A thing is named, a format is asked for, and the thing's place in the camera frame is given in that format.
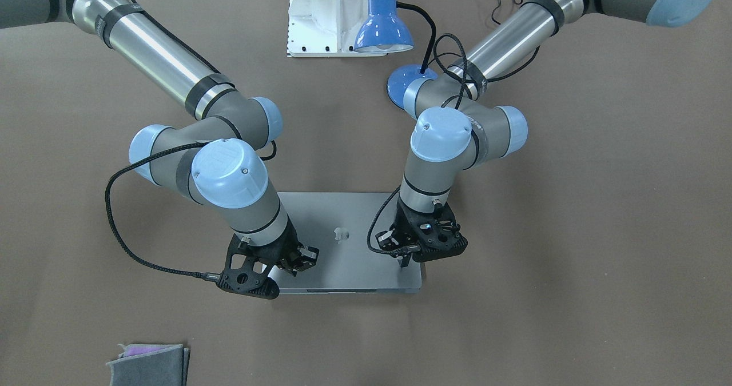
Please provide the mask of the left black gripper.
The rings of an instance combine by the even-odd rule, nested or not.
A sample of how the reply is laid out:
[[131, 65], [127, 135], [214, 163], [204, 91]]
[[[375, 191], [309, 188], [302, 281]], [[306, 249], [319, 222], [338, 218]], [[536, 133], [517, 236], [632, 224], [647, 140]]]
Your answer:
[[416, 262], [457, 256], [467, 248], [449, 204], [437, 204], [434, 211], [423, 213], [408, 207], [401, 200], [396, 204], [391, 227], [376, 235], [376, 253], [399, 257], [401, 268]]

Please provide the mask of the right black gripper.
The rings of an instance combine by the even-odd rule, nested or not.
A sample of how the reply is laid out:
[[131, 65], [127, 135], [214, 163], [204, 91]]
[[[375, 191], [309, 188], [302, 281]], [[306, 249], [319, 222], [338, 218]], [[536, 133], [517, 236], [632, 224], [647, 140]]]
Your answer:
[[228, 245], [225, 266], [216, 285], [229, 293], [272, 300], [280, 294], [277, 282], [269, 277], [272, 268], [296, 276], [315, 266], [319, 253], [319, 248], [300, 242], [293, 225], [285, 227], [273, 242], [260, 247], [235, 234]]

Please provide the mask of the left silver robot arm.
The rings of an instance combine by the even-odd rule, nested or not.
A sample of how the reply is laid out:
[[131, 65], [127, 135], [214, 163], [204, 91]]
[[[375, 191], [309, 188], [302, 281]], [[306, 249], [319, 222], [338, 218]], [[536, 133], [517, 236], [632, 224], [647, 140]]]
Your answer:
[[416, 120], [402, 183], [393, 193], [395, 218], [389, 229], [368, 234], [367, 246], [406, 267], [457, 256], [468, 242], [447, 202], [460, 170], [507, 157], [528, 138], [528, 123], [512, 106], [486, 108], [478, 99], [491, 84], [522, 70], [542, 42], [588, 13], [677, 28], [699, 16], [712, 0], [527, 0], [471, 51], [459, 47], [437, 77], [396, 83], [392, 98]]

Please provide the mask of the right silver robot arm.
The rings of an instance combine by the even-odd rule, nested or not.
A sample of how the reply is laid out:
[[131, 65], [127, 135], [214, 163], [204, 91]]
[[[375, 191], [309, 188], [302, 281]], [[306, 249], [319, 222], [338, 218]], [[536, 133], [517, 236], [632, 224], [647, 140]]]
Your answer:
[[118, 135], [130, 120], [156, 113], [159, 103], [147, 102], [144, 93], [125, 96], [113, 84], [115, 62], [94, 61], [99, 51], [90, 45], [65, 44], [50, 32], [11, 42], [9, 34], [31, 26], [55, 24], [81, 30], [89, 41], [129, 61], [170, 97], [164, 108], [185, 110], [194, 122], [181, 130], [152, 125], [139, 131], [130, 148], [128, 172], [135, 170], [155, 185], [172, 188], [192, 201], [222, 209], [235, 237], [229, 248], [243, 247], [242, 269], [225, 267], [222, 274], [173, 274], [214, 282], [233, 294], [272, 300], [277, 284], [265, 273], [253, 271], [253, 262], [297, 272], [315, 261], [300, 254], [295, 229], [272, 188], [256, 149], [267, 146], [282, 131], [279, 110], [266, 98], [246, 99], [235, 84], [193, 48], [154, 19], [136, 0], [2, 0], [2, 75], [26, 48], [45, 48], [33, 76], [46, 73], [63, 93], [37, 113], [53, 125], [21, 129], [25, 112], [2, 99], [2, 150], [14, 152], [17, 162], [2, 165], [2, 203], [20, 204], [33, 196], [39, 172], [11, 180], [15, 169], [38, 165], [37, 155], [26, 150], [41, 141], [40, 151], [60, 153], [53, 133], [68, 125], [80, 140], [84, 131]]

